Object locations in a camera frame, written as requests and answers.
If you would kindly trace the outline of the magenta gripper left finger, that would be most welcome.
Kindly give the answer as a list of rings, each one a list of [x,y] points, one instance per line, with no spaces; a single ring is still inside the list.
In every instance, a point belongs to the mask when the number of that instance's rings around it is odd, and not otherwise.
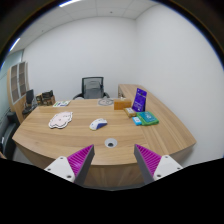
[[[90,145],[68,157],[58,157],[45,168],[45,171],[82,186],[94,155],[94,145]]]

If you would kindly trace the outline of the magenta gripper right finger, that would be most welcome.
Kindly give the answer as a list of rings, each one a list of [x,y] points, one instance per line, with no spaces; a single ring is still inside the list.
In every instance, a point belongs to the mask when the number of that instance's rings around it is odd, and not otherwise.
[[[152,183],[182,169],[182,166],[169,155],[160,156],[138,144],[134,146],[134,155],[145,184]]]

